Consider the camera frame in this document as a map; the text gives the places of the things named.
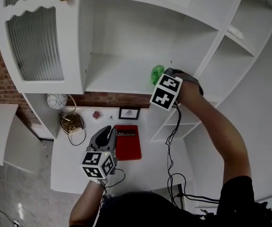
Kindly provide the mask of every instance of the red brick wall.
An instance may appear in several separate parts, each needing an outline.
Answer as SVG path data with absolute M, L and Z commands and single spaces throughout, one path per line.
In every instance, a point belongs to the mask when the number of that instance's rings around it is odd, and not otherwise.
M 84 95 L 74 95 L 78 106 L 95 106 L 95 107 L 149 107 L 150 95 L 140 94 L 122 94 L 122 93 L 99 93 L 86 92 Z M 5 63 L 0 53 L 0 103 L 18 104 L 17 116 L 29 126 L 31 123 L 38 123 L 38 119 L 28 106 L 24 97 L 18 93 L 10 75 L 6 69 Z

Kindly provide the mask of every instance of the person's arm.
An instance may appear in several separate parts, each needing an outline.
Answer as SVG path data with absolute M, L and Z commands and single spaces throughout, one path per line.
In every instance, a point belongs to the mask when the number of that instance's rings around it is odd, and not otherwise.
M 72 209 L 69 226 L 92 227 L 103 195 L 103 186 L 90 181 Z
M 240 133 L 223 114 L 201 96 L 198 85 L 183 81 L 178 101 L 200 119 L 222 156 L 223 184 L 237 176 L 251 177 L 247 149 Z

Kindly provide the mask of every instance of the cabinet door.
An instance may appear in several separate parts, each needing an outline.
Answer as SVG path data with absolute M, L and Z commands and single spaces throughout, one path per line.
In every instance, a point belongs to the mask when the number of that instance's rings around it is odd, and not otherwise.
M 80 2 L 0 0 L 0 50 L 20 93 L 84 93 Z

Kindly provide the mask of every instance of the green object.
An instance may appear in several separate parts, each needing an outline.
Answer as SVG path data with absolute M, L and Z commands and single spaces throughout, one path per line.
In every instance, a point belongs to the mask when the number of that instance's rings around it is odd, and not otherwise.
M 154 86 L 157 84 L 159 78 L 164 73 L 164 66 L 158 65 L 155 66 L 151 73 L 151 82 L 154 84 Z

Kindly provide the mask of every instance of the gray glove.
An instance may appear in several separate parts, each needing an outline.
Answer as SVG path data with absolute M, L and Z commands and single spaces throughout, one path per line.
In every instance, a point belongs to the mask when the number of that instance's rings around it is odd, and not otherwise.
M 199 86 L 199 92 L 201 95 L 203 95 L 203 89 L 199 83 L 199 81 L 192 77 L 191 75 L 181 71 L 181 70 L 178 70 L 178 69 L 173 69 L 171 67 L 167 68 L 164 72 L 164 74 L 170 76 L 170 77 L 179 77 L 181 78 L 182 80 L 184 81 L 190 81 L 190 82 L 193 82 L 195 84 L 197 84 Z

